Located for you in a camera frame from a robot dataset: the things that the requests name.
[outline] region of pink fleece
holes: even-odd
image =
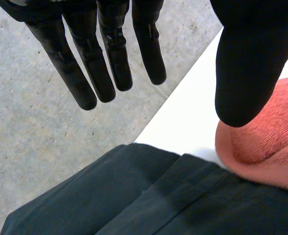
[[[269,102],[246,126],[220,122],[216,150],[243,178],[288,189],[288,78],[277,82]]]

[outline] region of glove finger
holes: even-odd
[[[26,25],[42,44],[78,105],[84,110],[93,109],[96,96],[67,44],[62,19]]]
[[[83,11],[79,9],[80,4],[84,7]],[[99,100],[102,102],[112,101],[115,98],[114,86],[96,38],[96,2],[89,0],[65,2],[64,6],[66,7],[64,7],[63,17],[69,26],[76,48]]]
[[[126,51],[126,39],[122,25],[129,10],[129,2],[103,4],[99,2],[99,25],[116,87],[120,91],[129,90],[132,75]]]
[[[216,58],[215,106],[229,126],[244,126],[257,116],[288,60],[288,2],[275,3],[283,6],[264,2],[251,14],[249,24],[227,24],[223,29]]]
[[[159,45],[159,32],[155,26],[163,0],[133,0],[133,27],[142,59],[151,82],[163,83],[167,77]]]

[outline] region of gray concrete surface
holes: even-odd
[[[222,26],[209,0],[166,0],[157,27],[167,81],[150,83],[128,14],[134,86],[86,112],[26,26],[0,8],[0,229],[12,210],[114,146],[133,142]],[[75,51],[70,38],[69,44]]]

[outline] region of gloved hand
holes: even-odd
[[[288,0],[211,0],[224,26],[216,59],[216,111],[225,124],[253,120],[288,60]]]
[[[129,4],[129,0],[0,0],[0,6],[8,14],[26,23],[84,110],[93,109],[97,98],[67,44],[62,16],[99,100],[109,102],[115,98],[115,90],[95,35],[97,9],[116,87],[127,91],[133,82],[122,25]],[[151,82],[161,84],[166,79],[166,71],[155,23],[163,0],[132,0],[132,4],[133,27],[145,68]]]

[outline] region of dark green fabric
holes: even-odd
[[[30,234],[288,235],[288,191],[130,144],[11,213],[1,232]]]

